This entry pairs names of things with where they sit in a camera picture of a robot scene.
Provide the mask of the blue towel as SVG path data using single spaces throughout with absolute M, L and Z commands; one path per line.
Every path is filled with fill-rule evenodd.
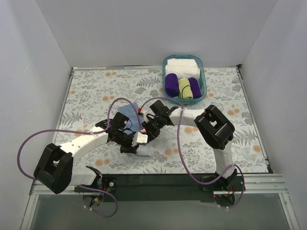
M 139 126 L 138 118 L 137 118 L 138 116 L 136 115 L 132 107 L 136 108 L 137 110 L 138 109 L 137 103 L 133 103 L 132 106 L 128 104 L 128 105 L 121 106 L 118 108 L 118 111 L 120 113 L 122 113 L 123 115 L 129 118 L 129 121 L 125 126 L 125 128 L 130 129 L 130 131 L 129 130 L 125 131 L 125 133 L 127 134 L 131 134 L 132 131 L 139 132 L 141 130 Z M 136 155 L 141 156 L 141 157 L 146 157 L 146 158 L 149 158 L 149 157 L 152 158 L 154 156 L 154 154 L 146 147 L 140 147 L 137 150 Z

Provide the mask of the green patterned towel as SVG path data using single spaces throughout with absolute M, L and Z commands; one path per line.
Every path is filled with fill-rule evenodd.
M 180 79 L 178 81 L 178 88 L 179 88 L 179 97 L 181 99 L 188 100 L 193 98 L 193 94 L 190 89 L 190 83 L 188 79 Z

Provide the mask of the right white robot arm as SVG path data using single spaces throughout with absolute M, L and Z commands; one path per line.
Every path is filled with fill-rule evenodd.
M 165 126 L 176 126 L 179 156 L 191 179 L 204 187 L 235 191 L 237 167 L 233 162 L 231 151 L 235 127 L 216 106 L 210 105 L 199 110 L 185 109 L 183 105 L 168 108 L 157 100 L 150 106 L 150 109 L 153 115 L 145 114 L 142 108 L 138 110 L 139 115 L 144 118 L 142 126 L 149 141 L 158 137 L 160 130 Z M 215 177 L 211 181 L 198 180 L 188 170 L 180 147 L 181 125 L 196 127 L 205 142 L 213 149 L 216 170 Z

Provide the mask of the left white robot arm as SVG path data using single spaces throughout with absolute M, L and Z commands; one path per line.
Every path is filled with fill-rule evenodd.
M 61 145 L 48 144 L 35 168 L 34 178 L 44 184 L 53 193 L 59 194 L 68 186 L 82 185 L 96 192 L 102 187 L 102 173 L 92 166 L 77 168 L 75 162 L 95 148 L 115 142 L 120 151 L 136 153 L 137 148 L 147 143 L 142 132 L 125 133 L 129 118 L 118 112 L 113 119 L 95 124 L 88 135 Z

